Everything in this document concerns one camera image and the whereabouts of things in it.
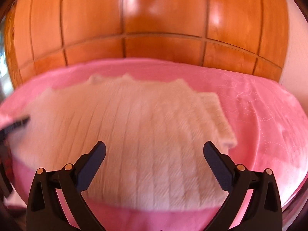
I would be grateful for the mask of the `cream knitted sweater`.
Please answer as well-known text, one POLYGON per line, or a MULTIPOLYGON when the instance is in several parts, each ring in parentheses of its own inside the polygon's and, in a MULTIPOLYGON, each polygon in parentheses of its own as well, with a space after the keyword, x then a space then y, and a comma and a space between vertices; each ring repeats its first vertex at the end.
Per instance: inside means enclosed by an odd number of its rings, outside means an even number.
POLYGON ((220 206, 227 194, 203 156, 237 144, 219 97, 178 79, 101 77, 46 89, 21 112, 27 126, 8 141, 31 169, 58 170, 102 141, 106 157, 86 195, 138 210, 186 211, 220 206))

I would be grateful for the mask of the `pink bedspread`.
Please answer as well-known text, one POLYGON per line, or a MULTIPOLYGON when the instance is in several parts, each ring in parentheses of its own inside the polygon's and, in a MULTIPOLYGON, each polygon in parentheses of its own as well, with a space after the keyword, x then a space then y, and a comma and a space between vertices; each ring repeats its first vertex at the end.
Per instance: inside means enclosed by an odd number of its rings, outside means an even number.
MULTIPOLYGON (((154 59, 107 59, 36 76, 1 105, 1 128, 45 89, 64 88, 93 74, 138 80, 185 80, 199 92, 214 92, 235 131, 230 157, 248 169, 274 171, 281 205, 291 205, 307 178, 307 116, 298 100, 278 83, 261 77, 154 59)), ((218 208, 193 212, 143 212, 87 200, 107 230, 203 230, 218 208)))

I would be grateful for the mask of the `wooden panelled wardrobe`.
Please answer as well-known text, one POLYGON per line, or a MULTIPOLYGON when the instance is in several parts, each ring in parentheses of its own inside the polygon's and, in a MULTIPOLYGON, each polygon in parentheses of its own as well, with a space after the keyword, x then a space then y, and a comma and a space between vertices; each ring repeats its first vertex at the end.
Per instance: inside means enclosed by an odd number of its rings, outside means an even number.
POLYGON ((286 0, 15 0, 4 21, 14 87, 52 69, 128 57, 278 81, 286 0))

